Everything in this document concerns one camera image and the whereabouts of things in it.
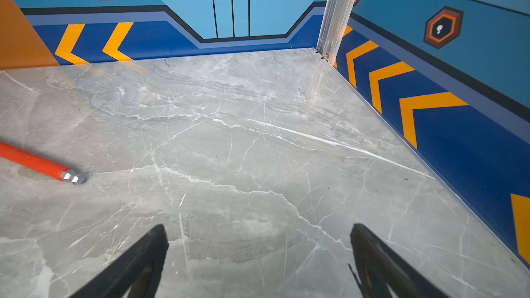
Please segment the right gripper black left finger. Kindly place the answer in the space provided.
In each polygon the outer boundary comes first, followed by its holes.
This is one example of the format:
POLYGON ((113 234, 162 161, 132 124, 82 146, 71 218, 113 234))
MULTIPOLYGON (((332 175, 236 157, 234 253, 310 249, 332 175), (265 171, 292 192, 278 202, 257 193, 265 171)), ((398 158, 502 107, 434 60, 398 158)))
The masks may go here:
POLYGON ((73 297, 154 297, 169 247, 165 227, 154 226, 73 297))

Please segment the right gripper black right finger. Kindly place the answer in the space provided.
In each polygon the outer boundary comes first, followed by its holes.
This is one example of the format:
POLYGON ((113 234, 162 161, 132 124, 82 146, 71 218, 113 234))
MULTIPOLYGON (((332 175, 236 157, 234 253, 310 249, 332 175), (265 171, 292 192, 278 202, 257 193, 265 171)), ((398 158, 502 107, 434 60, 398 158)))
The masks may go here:
POLYGON ((355 267, 350 267, 363 297, 446 297, 375 233, 361 223, 350 234, 355 267))

